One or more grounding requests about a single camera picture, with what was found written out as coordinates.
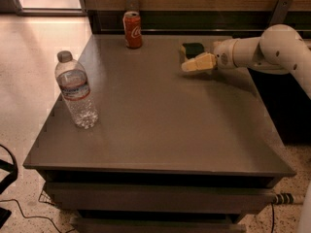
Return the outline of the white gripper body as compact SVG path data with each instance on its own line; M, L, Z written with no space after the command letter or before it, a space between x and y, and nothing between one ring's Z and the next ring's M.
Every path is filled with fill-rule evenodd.
M233 51L236 39L227 39L214 43L213 54L217 59L217 67L219 69L234 69L236 67L233 60Z

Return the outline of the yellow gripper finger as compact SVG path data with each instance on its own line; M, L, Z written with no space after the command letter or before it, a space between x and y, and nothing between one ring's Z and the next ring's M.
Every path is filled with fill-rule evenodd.
M203 52L182 64L184 72L206 71L216 67L216 57L212 53Z

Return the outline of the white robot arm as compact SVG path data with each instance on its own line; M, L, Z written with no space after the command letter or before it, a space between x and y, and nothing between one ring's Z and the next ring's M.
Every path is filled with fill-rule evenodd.
M267 74L291 74L311 98L311 49L290 26L276 24L260 37L228 39L214 44L213 51L187 58L186 72L216 68L250 68Z

